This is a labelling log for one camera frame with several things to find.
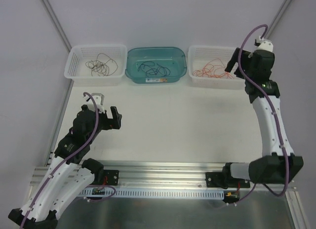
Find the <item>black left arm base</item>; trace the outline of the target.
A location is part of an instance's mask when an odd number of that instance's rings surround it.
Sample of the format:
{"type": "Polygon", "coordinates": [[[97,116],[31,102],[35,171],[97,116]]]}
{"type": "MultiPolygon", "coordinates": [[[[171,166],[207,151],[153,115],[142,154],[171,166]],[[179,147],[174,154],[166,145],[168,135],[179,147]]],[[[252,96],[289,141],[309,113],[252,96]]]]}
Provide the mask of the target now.
{"type": "Polygon", "coordinates": [[[92,185],[98,186],[117,186],[119,182],[119,171],[118,170],[105,170],[95,174],[94,181],[92,185]]]}

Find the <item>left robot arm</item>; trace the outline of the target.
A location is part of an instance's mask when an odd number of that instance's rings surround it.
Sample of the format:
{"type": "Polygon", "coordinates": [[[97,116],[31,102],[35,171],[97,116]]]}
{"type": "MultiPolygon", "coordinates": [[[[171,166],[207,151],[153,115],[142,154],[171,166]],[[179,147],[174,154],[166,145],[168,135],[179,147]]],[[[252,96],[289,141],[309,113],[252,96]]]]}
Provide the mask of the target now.
{"type": "Polygon", "coordinates": [[[122,115],[111,107],[94,111],[83,105],[66,136],[59,142],[54,158],[36,192],[21,208],[12,209],[8,218],[22,229],[54,229],[63,212],[90,185],[106,186],[110,176],[102,163],[84,160],[90,146],[103,130],[119,130],[122,115]]]}

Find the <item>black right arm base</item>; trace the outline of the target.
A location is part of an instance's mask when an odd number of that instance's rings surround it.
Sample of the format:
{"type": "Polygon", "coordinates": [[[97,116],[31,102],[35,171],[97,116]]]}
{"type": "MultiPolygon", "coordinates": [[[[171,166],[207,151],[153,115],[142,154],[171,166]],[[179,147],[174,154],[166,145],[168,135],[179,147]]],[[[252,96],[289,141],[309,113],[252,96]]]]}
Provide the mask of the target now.
{"type": "Polygon", "coordinates": [[[205,181],[207,188],[239,188],[248,189],[250,183],[244,179],[227,178],[222,172],[206,172],[205,181]]]}

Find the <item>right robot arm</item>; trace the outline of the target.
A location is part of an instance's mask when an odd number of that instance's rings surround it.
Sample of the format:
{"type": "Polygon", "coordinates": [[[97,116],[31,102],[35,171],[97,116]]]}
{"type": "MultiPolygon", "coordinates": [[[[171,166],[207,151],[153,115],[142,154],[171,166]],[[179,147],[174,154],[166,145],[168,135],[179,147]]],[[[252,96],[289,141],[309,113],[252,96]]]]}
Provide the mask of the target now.
{"type": "Polygon", "coordinates": [[[250,163],[226,163],[222,183],[233,187],[239,180],[255,184],[288,184],[304,165],[296,156],[286,136],[280,113],[280,92],[270,79],[275,55],[271,51],[257,49],[249,52],[236,48],[226,71],[234,65],[234,74],[245,80],[245,92],[249,96],[259,123],[262,139],[262,157],[250,163]]]}

